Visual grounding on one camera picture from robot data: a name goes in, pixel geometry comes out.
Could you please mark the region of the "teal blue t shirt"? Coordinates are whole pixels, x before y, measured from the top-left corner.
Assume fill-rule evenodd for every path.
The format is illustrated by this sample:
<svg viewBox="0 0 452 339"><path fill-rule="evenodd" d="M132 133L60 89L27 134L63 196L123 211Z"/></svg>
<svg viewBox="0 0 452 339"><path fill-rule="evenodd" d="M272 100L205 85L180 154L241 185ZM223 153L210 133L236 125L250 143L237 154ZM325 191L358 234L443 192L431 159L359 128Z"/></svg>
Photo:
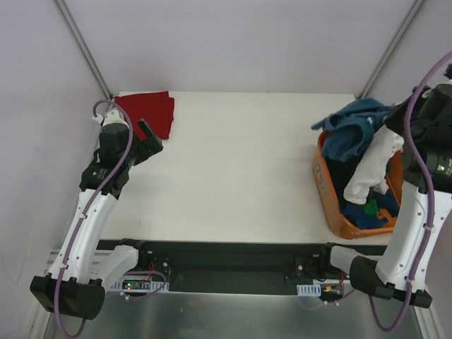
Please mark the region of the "teal blue t shirt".
<svg viewBox="0 0 452 339"><path fill-rule="evenodd" d="M321 154L331 160L347 162L359 157L382 127L390 107L366 98L355 100L311 126L328 134Z"/></svg>

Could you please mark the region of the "white t shirt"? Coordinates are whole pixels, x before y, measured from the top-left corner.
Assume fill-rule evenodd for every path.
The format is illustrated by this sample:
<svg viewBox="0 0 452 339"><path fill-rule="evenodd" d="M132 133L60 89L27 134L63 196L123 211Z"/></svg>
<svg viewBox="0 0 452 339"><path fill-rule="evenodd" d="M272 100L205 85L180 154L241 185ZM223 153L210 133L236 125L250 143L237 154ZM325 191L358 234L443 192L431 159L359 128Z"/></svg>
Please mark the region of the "white t shirt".
<svg viewBox="0 0 452 339"><path fill-rule="evenodd" d="M403 144L402 136L382 126L374 134L347 183L343 192L344 199L350 203L364 205L371 189L376 193L386 194L386 165L394 154L403 148Z"/></svg>

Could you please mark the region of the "dark green t shirt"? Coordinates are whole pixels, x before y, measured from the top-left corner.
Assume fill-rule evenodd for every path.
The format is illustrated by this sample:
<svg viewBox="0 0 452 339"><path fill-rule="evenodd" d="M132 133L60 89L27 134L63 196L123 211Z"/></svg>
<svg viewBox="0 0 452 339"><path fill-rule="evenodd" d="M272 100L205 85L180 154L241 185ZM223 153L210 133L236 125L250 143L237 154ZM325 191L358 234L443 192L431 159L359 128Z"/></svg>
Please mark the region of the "dark green t shirt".
<svg viewBox="0 0 452 339"><path fill-rule="evenodd" d="M377 216L379 213L379 208L377 206L377 202L375 199L369 200L367 201L364 205L363 205L363 211L366 215L370 215L370 216Z"/></svg>

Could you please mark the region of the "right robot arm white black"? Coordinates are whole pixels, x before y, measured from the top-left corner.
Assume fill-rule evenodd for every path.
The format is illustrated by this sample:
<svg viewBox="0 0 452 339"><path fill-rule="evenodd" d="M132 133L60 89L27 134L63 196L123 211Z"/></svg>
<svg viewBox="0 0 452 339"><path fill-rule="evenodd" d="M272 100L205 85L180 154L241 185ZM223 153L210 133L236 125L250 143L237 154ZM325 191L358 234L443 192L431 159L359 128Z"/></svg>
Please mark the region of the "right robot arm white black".
<svg viewBox="0 0 452 339"><path fill-rule="evenodd" d="M422 79L407 110L396 107L387 127L403 132L403 185L400 210L383 256L371 260L354 249L332 244L318 260L319 273L334 278L342 271L351 285L370 297L397 299L428 308L427 266L444 220L451 212L451 82L426 84Z"/></svg>

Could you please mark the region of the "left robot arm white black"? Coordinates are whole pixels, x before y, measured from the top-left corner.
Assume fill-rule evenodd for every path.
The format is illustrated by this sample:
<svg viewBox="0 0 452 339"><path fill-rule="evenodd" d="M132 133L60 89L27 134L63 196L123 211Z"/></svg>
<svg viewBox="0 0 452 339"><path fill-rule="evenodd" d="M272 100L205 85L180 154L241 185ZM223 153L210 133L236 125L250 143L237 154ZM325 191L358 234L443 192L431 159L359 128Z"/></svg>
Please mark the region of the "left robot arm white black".
<svg viewBox="0 0 452 339"><path fill-rule="evenodd" d="M125 239L98 264L93 263L102 230L130 169L163 149L162 141L145 119L131 128L118 109L101 123L99 147L83 171L78 205L64 243L43 276L35 276L30 291L46 311L93 320L102 308L108 289L127 271L143 274L149 258L143 242Z"/></svg>

